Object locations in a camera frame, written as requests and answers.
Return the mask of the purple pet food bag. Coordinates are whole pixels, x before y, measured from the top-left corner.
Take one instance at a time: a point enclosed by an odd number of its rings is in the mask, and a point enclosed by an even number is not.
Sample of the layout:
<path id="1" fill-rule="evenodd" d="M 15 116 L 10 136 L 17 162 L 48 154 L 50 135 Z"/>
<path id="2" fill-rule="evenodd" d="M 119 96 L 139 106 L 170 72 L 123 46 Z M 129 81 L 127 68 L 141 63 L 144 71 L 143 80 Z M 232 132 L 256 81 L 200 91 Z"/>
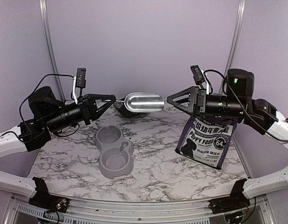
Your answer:
<path id="1" fill-rule="evenodd" d="M 186 122 L 175 152 L 220 170 L 238 121 L 227 117 L 191 116 Z"/>

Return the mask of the metal food scoop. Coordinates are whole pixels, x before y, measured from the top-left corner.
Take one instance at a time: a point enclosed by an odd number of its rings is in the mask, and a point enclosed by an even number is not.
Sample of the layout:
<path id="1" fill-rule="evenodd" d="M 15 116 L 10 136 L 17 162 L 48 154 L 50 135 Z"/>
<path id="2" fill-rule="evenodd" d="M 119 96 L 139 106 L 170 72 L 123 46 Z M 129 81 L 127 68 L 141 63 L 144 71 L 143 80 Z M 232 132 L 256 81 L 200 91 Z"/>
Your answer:
<path id="1" fill-rule="evenodd" d="M 132 92 L 123 100 L 117 99 L 115 102 L 123 103 L 128 111 L 137 113 L 160 112 L 165 107 L 165 101 L 160 95 L 147 92 Z"/>

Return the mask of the grey double pet bowl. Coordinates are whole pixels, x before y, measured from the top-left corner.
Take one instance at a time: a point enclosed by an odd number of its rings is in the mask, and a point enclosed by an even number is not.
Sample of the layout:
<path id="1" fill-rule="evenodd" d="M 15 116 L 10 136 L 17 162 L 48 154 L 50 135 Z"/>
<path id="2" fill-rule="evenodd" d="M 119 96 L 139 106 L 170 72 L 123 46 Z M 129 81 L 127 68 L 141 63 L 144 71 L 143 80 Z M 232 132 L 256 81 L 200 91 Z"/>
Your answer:
<path id="1" fill-rule="evenodd" d="M 99 169 L 103 176 L 114 179 L 129 175 L 134 168 L 133 144 L 117 126 L 105 126 L 96 133 L 96 147 L 100 152 Z"/>

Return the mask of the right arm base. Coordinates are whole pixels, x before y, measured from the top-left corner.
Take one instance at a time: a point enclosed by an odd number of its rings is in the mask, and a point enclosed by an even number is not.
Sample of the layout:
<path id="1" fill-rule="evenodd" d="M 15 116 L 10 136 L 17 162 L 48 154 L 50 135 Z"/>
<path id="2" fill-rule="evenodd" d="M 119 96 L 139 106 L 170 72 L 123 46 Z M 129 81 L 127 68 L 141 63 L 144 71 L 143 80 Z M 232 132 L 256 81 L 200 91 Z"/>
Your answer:
<path id="1" fill-rule="evenodd" d="M 208 208 L 212 210 L 213 214 L 219 214 L 249 207 L 250 204 L 249 200 L 223 197 L 210 200 Z"/>

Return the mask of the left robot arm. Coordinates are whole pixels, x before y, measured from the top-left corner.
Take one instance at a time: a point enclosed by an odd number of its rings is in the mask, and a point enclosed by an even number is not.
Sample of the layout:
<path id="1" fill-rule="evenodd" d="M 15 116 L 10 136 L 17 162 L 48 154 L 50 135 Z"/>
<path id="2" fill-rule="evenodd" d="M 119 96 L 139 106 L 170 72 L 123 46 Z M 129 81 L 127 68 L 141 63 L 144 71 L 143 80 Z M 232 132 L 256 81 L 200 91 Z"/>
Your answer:
<path id="1" fill-rule="evenodd" d="M 27 99 L 34 117 L 0 133 L 0 158 L 40 149 L 51 141 L 51 134 L 57 135 L 66 127 L 75 127 L 80 122 L 89 125 L 104 114 L 116 97 L 86 94 L 65 104 L 55 98 L 49 86 L 44 86 Z"/>

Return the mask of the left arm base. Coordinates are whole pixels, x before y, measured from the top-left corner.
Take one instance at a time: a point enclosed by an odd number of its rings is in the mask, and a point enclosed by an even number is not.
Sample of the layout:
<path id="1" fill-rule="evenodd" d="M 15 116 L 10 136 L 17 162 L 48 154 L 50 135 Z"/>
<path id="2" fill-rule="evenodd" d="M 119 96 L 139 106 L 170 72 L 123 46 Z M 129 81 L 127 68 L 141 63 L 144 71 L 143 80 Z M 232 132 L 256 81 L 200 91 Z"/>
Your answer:
<path id="1" fill-rule="evenodd" d="M 66 213 L 69 206 L 69 199 L 58 196 L 30 198 L 28 203 L 46 209 L 47 212 Z"/>

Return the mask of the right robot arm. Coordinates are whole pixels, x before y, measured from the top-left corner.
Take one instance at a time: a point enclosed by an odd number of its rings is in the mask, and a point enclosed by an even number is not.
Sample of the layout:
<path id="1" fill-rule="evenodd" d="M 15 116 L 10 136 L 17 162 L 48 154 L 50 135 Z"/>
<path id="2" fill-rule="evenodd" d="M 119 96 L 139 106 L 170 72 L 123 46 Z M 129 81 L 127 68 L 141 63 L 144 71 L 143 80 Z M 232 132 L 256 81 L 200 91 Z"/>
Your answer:
<path id="1" fill-rule="evenodd" d="M 198 116 L 225 116 L 238 119 L 261 135 L 267 135 L 288 150 L 288 119 L 265 99 L 253 99 L 254 74 L 242 69 L 229 69 L 223 76 L 224 95 L 207 93 L 202 87 L 208 70 L 191 67 L 196 86 L 167 97 L 175 108 Z M 226 205 L 236 209 L 244 198 L 252 199 L 278 190 L 288 189 L 288 166 L 275 173 L 255 179 L 237 181 L 226 198 Z"/>

